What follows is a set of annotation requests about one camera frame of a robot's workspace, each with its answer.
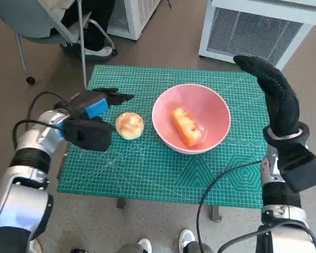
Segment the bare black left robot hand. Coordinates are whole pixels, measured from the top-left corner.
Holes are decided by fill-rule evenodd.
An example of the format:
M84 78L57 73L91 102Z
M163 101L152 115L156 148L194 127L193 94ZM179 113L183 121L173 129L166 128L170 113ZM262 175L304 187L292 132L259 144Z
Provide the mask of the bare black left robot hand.
M121 105L134 98L133 94L120 93L118 88L96 88L85 90L73 96L69 101L79 119L94 119L110 109L111 105Z

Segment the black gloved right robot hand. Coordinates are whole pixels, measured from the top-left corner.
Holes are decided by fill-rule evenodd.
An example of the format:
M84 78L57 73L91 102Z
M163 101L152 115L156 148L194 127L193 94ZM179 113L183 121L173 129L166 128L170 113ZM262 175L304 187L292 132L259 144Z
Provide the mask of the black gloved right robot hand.
M269 62L255 57L236 55L239 68L256 77L265 93L270 128L277 137L297 133L299 130L299 101L286 77Z

